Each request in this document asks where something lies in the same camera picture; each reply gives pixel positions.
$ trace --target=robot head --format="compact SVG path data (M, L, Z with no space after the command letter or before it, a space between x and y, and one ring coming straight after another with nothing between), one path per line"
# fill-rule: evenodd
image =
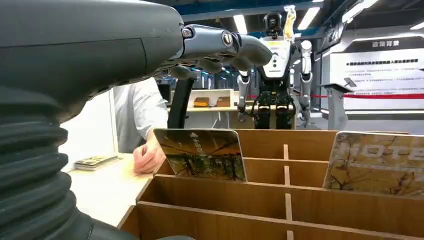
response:
M277 36L283 34L283 17L278 12L268 13L263 17L265 23L265 31L267 36L271 36L272 39L277 39Z

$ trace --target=white robot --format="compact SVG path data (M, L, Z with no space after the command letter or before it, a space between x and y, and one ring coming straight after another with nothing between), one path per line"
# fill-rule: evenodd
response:
M250 113L246 112L246 95L250 84L248 72L240 72L237 78L239 88L239 100L237 109L238 118L245 121L246 116L254 119L255 129L269 129L271 118L271 106L275 106L276 129L293 129L295 116L301 113L304 126L310 122L311 116L311 82L312 62L310 41L301 43L301 73L300 76L300 98L294 90L295 71L290 68L292 54L298 50L295 45L293 24L296 20L295 6L284 8L287 17L282 29L282 16L279 13L269 13L264 17L266 37L260 41L272 52L272 59L267 65L257 67L260 79L259 95L254 101Z

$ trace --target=card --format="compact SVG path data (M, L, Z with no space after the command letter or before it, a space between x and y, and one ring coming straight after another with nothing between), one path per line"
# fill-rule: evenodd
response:
M424 136L339 132L323 187L424 197Z
M176 176L247 182L239 135L227 129L155 129Z

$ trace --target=white table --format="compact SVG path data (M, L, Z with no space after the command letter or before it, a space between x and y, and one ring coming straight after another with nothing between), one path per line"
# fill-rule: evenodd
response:
M78 209L92 218L118 226L152 174L135 175L132 154L108 163L96 171L72 170L71 190Z

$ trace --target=display board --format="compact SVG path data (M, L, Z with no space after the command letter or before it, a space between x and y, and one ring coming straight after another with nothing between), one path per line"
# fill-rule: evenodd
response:
M346 110L424 109L423 37L356 39L330 57L330 83L349 77L357 85Z

